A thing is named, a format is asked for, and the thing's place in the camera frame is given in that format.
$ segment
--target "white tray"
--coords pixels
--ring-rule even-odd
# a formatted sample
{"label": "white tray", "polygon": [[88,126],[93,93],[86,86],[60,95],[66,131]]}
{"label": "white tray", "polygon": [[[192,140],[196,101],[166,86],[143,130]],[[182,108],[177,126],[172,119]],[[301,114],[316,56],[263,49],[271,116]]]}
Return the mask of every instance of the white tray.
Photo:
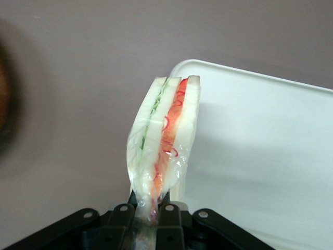
{"label": "white tray", "polygon": [[333,91],[199,60],[191,212],[211,208],[277,249],[333,249]]}

